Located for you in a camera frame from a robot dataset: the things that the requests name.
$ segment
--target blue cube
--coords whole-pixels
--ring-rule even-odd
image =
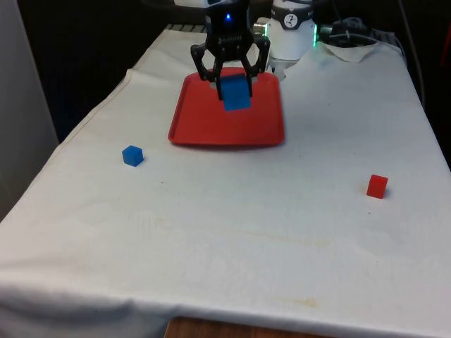
[[[136,167],[140,164],[144,157],[142,156],[142,149],[137,146],[128,146],[122,150],[122,157],[124,158],[124,163]]]
[[[223,95],[224,109],[227,111],[249,108],[251,106],[249,87],[244,74],[222,77],[221,93]]]

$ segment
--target cable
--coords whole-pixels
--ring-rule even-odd
[[[409,38],[410,49],[412,50],[412,54],[413,54],[414,60],[415,60],[416,73],[418,75],[418,80],[420,82],[421,105],[423,106],[423,109],[425,109],[425,107],[426,107],[426,91],[424,89],[423,72],[421,71],[420,60],[418,58],[418,54],[416,53],[414,38],[412,37],[412,32],[410,31],[409,21],[407,21],[407,15],[406,15],[406,11],[404,9],[404,5],[402,4],[402,0],[397,0],[397,2],[400,6],[402,20],[404,21],[404,27],[406,29],[407,37]]]
[[[341,18],[340,12],[337,7],[337,3],[335,2],[335,0],[331,0],[331,1],[332,1],[333,11],[335,12],[335,16],[337,17],[338,21],[340,21],[342,29],[346,32],[347,39],[351,40],[350,31],[347,29],[347,27],[345,26],[345,24],[343,22],[343,19]]]
[[[346,37],[346,36],[347,36],[346,34],[335,34],[335,35],[331,35],[329,37],[329,39],[335,39],[338,37]],[[381,41],[381,40],[374,39],[373,37],[367,37],[366,35],[355,34],[355,33],[350,33],[350,37],[358,37],[360,39],[366,39],[366,40],[369,40],[372,42],[380,42],[381,44],[385,44],[386,46],[389,46],[391,49],[398,51],[396,46],[393,46],[392,44],[389,44],[389,43]],[[401,50],[401,54],[403,56],[404,62],[406,62],[406,53],[404,52],[404,47],[401,45],[401,42],[398,40],[397,37],[394,37],[394,38],[395,38],[396,42],[399,44],[399,49]]]

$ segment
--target black cable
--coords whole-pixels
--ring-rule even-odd
[[[409,38],[409,44],[410,49],[412,50],[412,54],[414,56],[415,60],[415,66],[416,66],[416,73],[418,75],[418,81],[420,82],[420,97],[421,97],[421,105],[423,106],[423,109],[425,109],[426,105],[426,91],[424,89],[424,81],[423,81],[423,72],[421,71],[421,64],[420,60],[418,58],[418,54],[416,53],[414,38],[412,36],[412,32],[410,31],[409,21],[407,20],[406,11],[404,9],[404,5],[402,4],[402,0],[397,0],[401,15],[402,15],[402,21],[404,22],[404,27],[406,29],[407,37]]]
[[[337,7],[337,3],[335,2],[335,0],[331,0],[331,1],[332,1],[333,11],[335,12],[335,16],[337,17],[337,20],[340,21],[341,28],[346,32],[347,39],[351,40],[350,31],[347,29],[347,27],[345,26],[345,23],[343,22],[340,11],[338,10],[338,7]]]

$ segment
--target green light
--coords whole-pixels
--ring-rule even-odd
[[[318,32],[318,26],[315,25],[315,28],[313,29],[313,47],[316,46],[316,42],[318,41],[318,37],[316,36],[317,32]]]

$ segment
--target red tray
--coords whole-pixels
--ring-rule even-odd
[[[244,73],[224,68],[222,75]],[[185,78],[168,138],[174,144],[198,146],[275,146],[285,139],[279,82],[269,73],[252,84],[251,106],[226,111],[216,88],[199,74]]]

